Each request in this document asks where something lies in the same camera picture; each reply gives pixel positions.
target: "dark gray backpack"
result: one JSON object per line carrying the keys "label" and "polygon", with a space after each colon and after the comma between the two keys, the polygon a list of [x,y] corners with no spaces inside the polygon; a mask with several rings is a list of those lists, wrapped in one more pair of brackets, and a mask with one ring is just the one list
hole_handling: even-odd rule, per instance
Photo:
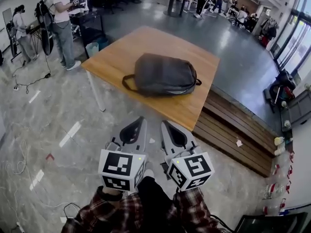
{"label": "dark gray backpack", "polygon": [[[137,90],[127,84],[126,80],[131,78]],[[145,53],[136,61],[135,74],[124,76],[122,84],[145,96],[173,96],[189,94],[202,82],[188,61]]]}

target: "backpack handle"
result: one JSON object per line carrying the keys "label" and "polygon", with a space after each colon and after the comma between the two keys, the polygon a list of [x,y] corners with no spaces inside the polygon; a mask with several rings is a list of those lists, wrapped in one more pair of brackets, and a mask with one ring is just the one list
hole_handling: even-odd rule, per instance
{"label": "backpack handle", "polygon": [[132,78],[134,78],[134,77],[135,77],[135,74],[131,74],[131,75],[126,75],[126,76],[124,76],[123,79],[122,79],[122,84],[123,84],[123,86],[124,86],[126,89],[128,89],[129,91],[138,92],[137,90],[133,90],[131,87],[129,87],[129,85],[128,85],[127,82],[126,82],[126,80],[132,79]]}

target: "white floor marking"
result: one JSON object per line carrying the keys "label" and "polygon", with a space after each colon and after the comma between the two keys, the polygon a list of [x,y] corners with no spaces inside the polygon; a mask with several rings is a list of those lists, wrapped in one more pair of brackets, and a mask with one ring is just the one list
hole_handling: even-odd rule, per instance
{"label": "white floor marking", "polygon": [[40,171],[37,173],[37,175],[35,176],[35,178],[33,179],[33,183],[30,185],[29,189],[32,191],[33,188],[38,184],[38,182],[40,182],[40,180],[42,179],[44,175],[44,172],[40,169]]}
{"label": "white floor marking", "polygon": [[32,103],[32,101],[35,100],[35,98],[38,96],[39,93],[40,93],[40,91],[37,91],[37,92],[35,93],[35,95],[29,100],[29,103]]}
{"label": "white floor marking", "polygon": [[62,148],[64,146],[64,144],[70,139],[72,138],[77,132],[78,130],[81,128],[81,124],[79,122],[76,122],[73,127],[68,131],[68,133],[65,135],[65,137],[63,138],[63,140],[61,140],[61,142],[59,143],[59,146]]}

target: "black hair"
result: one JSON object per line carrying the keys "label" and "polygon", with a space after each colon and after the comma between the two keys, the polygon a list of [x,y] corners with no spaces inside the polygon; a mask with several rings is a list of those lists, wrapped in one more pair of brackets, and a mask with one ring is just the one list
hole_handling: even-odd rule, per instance
{"label": "black hair", "polygon": [[17,12],[23,11],[24,9],[25,9],[25,6],[24,6],[24,5],[20,5],[19,7],[16,7],[16,8],[14,9],[13,16],[15,16]]}

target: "concrete floor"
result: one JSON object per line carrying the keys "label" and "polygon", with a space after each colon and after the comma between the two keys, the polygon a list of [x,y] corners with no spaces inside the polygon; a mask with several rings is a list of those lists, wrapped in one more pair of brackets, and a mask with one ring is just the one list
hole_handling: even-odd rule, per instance
{"label": "concrete floor", "polygon": [[[221,57],[216,84],[223,84],[224,89],[240,94],[245,101],[258,103],[257,93],[252,95],[252,99],[251,95],[243,96],[243,93],[249,94],[250,90],[261,92],[262,89],[251,89],[242,83],[254,86],[250,81],[253,80],[257,87],[263,86],[258,84],[258,79],[261,79],[260,83],[269,83],[274,76],[274,67],[268,65],[272,62],[269,54],[251,36],[232,28],[224,18],[207,17],[198,21],[191,14],[182,19],[166,17],[163,15],[166,6],[157,4],[157,1],[129,4],[126,11],[107,15],[107,33],[118,38],[140,25],[150,25],[185,38]],[[75,54],[83,54],[79,41],[75,42]],[[9,59],[10,56],[7,51],[5,57]],[[56,49],[48,57],[48,62],[52,77],[31,85],[29,94],[25,93],[24,87],[19,91],[13,90],[15,81],[11,76],[21,66],[21,58],[13,64],[6,61],[0,68],[0,110],[6,127],[6,135],[0,142],[0,228],[9,233],[18,220],[26,232],[60,232],[60,217],[65,216],[64,205],[52,207],[63,202],[75,202],[81,207],[89,203],[96,187],[102,182],[97,175],[100,150],[110,140],[112,128],[131,115],[142,115],[148,120],[146,153],[155,167],[155,177],[172,197],[176,186],[173,181],[166,180],[159,165],[164,158],[160,150],[159,131],[162,117],[109,84],[97,80],[104,100],[109,101],[106,111],[102,113],[98,110],[83,69],[70,72],[62,69]],[[17,80],[28,83],[46,73],[45,56],[40,53],[37,61],[17,72]],[[38,96],[29,103],[38,90]],[[81,128],[60,147],[59,143],[76,122],[81,124]],[[155,140],[153,144],[149,143],[150,138]],[[28,168],[21,175],[14,175],[12,169],[18,172],[17,164],[23,161],[23,155],[27,152],[24,141],[28,146]],[[209,153],[216,170],[202,187],[207,206],[212,214],[235,228],[243,214],[254,213],[260,201],[259,192],[264,188],[264,179],[211,146],[201,141],[198,143],[203,151]],[[54,160],[46,160],[50,153]],[[30,190],[40,170],[44,175]],[[68,208],[67,213],[74,216],[76,211]]]}

